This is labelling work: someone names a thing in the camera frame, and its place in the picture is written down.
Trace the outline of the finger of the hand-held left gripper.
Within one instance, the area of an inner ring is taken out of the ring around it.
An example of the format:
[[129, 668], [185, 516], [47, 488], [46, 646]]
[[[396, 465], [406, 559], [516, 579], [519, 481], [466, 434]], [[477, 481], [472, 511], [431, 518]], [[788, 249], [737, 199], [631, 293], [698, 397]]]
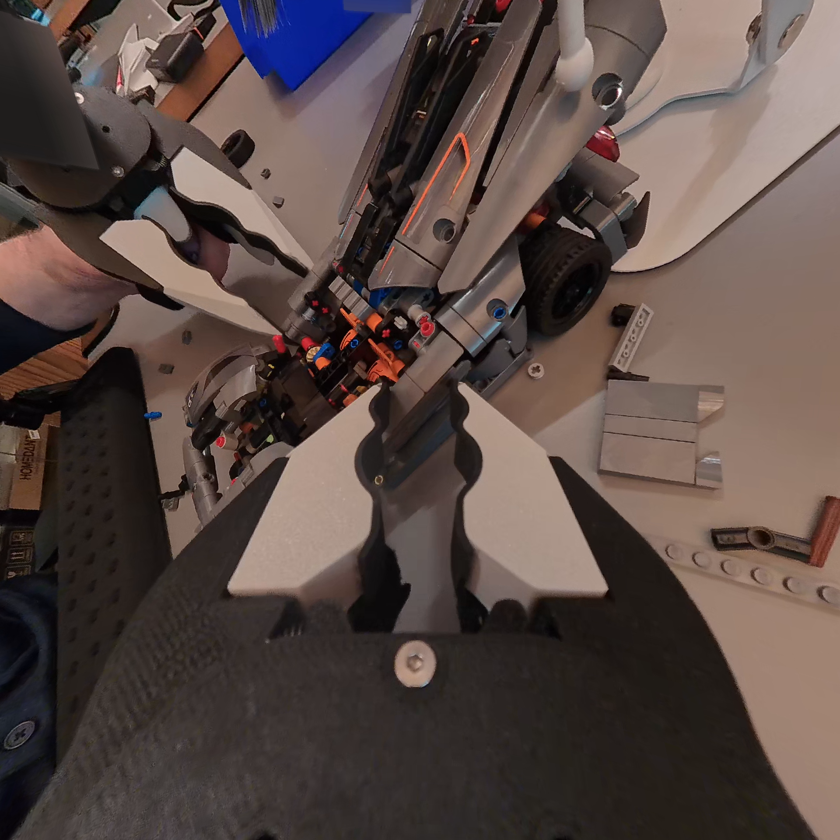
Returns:
[[100, 235], [106, 246], [157, 282], [170, 298], [256, 333], [278, 328], [247, 301], [217, 283], [204, 268], [185, 260], [167, 233], [149, 219], [122, 220]]
[[305, 277], [312, 260], [280, 223], [271, 207], [251, 187], [182, 148], [170, 163], [173, 193], [199, 221], [218, 227], [266, 265], [277, 262]]

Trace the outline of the black wallet case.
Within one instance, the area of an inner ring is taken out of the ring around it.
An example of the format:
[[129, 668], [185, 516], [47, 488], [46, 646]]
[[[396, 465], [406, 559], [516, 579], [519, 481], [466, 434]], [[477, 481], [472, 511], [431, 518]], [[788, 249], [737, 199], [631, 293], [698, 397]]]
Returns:
[[163, 37], [146, 60], [145, 69], [158, 81], [177, 84], [204, 55], [202, 37], [194, 30]]

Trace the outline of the grey lego car model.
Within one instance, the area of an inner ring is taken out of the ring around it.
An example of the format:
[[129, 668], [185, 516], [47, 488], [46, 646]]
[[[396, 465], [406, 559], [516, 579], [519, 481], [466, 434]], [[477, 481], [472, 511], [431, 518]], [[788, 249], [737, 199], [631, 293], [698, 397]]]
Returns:
[[198, 529], [375, 385], [400, 484], [452, 433], [456, 382], [488, 396], [529, 331], [583, 319], [644, 236], [613, 125], [666, 33], [656, 1], [423, 4], [281, 336], [226, 352], [185, 399]]

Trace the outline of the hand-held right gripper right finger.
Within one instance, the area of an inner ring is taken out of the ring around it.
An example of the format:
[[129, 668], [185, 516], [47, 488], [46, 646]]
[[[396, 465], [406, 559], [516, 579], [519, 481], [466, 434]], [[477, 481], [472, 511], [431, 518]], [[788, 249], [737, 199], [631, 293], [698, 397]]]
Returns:
[[498, 605], [527, 623], [552, 599], [603, 598], [606, 579], [546, 451], [465, 384], [449, 387], [455, 467], [450, 570], [461, 632]]

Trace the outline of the printed cardboard box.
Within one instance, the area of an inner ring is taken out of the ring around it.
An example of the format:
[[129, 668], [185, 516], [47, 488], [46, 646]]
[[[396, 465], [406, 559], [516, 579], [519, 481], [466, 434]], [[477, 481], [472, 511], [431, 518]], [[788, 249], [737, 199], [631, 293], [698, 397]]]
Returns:
[[41, 509], [50, 471], [56, 465], [57, 429], [1, 426], [1, 510]]

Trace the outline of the black dimpled foam mat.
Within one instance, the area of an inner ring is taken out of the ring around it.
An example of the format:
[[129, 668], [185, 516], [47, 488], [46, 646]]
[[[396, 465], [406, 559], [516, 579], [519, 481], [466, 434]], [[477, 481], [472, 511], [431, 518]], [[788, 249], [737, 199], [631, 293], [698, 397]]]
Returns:
[[119, 637], [172, 561], [140, 365], [106, 351], [74, 384], [58, 445], [56, 751]]

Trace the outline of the grey lego sloped panel assembly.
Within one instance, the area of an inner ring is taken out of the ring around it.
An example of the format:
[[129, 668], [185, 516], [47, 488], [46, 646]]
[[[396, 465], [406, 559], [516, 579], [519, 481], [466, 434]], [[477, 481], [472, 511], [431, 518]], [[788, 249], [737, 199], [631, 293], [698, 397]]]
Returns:
[[654, 382], [631, 372], [653, 317], [644, 303], [611, 312], [612, 325], [623, 334], [607, 364], [598, 473], [718, 490], [721, 456], [702, 455], [699, 435], [700, 426], [725, 406], [725, 389]]

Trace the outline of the blue plastic bin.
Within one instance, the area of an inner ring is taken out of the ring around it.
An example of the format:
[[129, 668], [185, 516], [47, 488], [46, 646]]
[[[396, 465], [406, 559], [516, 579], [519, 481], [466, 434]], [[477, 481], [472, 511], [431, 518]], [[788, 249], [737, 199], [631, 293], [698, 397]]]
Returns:
[[261, 78], [296, 90], [374, 14], [408, 14], [411, 1], [222, 1], [245, 58]]

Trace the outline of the long grey lego plate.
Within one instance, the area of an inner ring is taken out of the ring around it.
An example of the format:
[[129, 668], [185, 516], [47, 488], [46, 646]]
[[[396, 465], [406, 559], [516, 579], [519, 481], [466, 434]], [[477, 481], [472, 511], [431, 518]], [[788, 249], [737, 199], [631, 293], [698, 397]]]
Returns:
[[701, 575], [835, 616], [839, 614], [839, 583], [824, 574], [797, 570], [789, 564], [720, 553], [654, 534], [644, 533], [644, 539], [672, 571]]

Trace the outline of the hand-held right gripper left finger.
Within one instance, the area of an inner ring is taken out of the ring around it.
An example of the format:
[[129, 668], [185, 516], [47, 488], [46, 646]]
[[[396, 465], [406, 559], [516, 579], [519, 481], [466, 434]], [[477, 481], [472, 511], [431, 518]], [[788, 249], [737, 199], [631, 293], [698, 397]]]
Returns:
[[302, 634], [313, 607], [356, 633], [390, 634], [404, 580], [382, 513], [389, 384], [377, 384], [287, 457], [227, 593], [277, 596], [273, 634]]

